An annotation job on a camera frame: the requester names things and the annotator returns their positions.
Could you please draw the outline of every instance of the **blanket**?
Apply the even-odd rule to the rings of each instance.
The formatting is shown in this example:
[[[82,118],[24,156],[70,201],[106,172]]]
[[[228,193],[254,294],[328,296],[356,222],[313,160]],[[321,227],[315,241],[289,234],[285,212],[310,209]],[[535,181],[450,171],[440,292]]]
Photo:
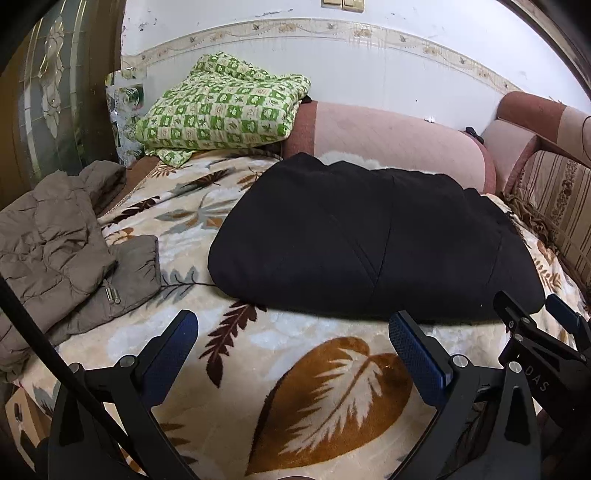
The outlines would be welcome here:
[[[137,123],[146,155],[179,167],[197,150],[267,145],[289,137],[310,81],[275,76],[226,53],[204,55]]]
[[[493,320],[500,290],[528,313],[545,300],[510,218],[475,189],[305,153],[273,165],[236,205],[209,272],[250,303],[384,320],[399,310],[422,322]]]
[[[123,204],[99,219],[110,245],[158,236],[159,295],[70,338],[59,353],[87,369],[111,366],[123,355],[137,355],[179,310],[192,310],[199,338],[153,413],[201,479],[387,478],[434,413],[393,350],[387,324],[244,303],[214,287],[207,272],[210,245],[228,212],[276,162],[254,152],[211,152],[183,168],[160,163]],[[508,211],[498,198],[489,198]],[[554,253],[516,221],[545,294],[557,293],[589,318]],[[241,238],[260,227],[250,225]],[[546,332],[571,342],[545,309],[533,317]],[[508,340],[500,321],[424,330],[450,353],[492,367],[499,367]],[[51,414],[56,381],[38,359],[29,361],[20,384]]]

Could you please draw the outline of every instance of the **green checkered cloth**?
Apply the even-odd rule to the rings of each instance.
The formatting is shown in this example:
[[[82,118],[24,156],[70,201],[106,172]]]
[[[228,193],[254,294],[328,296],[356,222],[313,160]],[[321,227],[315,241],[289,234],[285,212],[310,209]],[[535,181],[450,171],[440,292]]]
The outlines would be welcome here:
[[[309,88],[303,75],[278,77],[226,53],[204,55],[137,123],[135,138],[172,167],[197,151],[285,140]]]

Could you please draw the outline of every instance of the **leaf pattern blanket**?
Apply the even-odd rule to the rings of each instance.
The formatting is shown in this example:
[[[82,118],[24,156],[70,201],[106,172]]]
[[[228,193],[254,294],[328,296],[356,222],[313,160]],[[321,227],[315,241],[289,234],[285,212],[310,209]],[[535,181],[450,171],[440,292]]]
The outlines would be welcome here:
[[[59,346],[60,355],[87,369],[111,366],[123,355],[138,354],[179,310],[192,310],[199,338],[165,402],[153,412],[201,479],[387,478],[434,413],[393,350],[387,324],[246,304],[227,298],[209,278],[207,254],[217,230],[276,161],[251,150],[212,151],[183,168],[159,163],[130,197],[100,218],[109,244],[158,236],[159,295],[73,336]],[[554,253],[515,221],[545,292],[557,293],[588,318]],[[534,317],[541,328],[571,342],[545,310]],[[425,330],[450,353],[467,355],[477,365],[499,366],[508,339],[500,321]],[[20,384],[50,415],[56,381],[38,359],[27,364]],[[115,409],[108,409],[118,419]]]

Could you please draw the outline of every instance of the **gray puffer jacket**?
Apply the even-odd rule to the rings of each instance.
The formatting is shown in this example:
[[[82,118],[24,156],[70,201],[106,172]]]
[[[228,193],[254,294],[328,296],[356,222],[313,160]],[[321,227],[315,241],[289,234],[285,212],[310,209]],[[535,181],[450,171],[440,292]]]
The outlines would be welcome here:
[[[136,308],[160,289],[158,239],[109,249],[96,213],[125,169],[95,161],[79,176],[55,172],[0,212],[0,273],[54,345]],[[30,350],[0,312],[0,375],[11,381]]]

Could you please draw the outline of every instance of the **wall outlet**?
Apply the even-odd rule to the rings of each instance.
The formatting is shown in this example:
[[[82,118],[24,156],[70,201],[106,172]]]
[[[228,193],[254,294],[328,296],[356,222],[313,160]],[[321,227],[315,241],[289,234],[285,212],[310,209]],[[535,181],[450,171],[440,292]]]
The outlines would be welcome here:
[[[343,0],[343,10],[362,13],[365,9],[364,0]]]

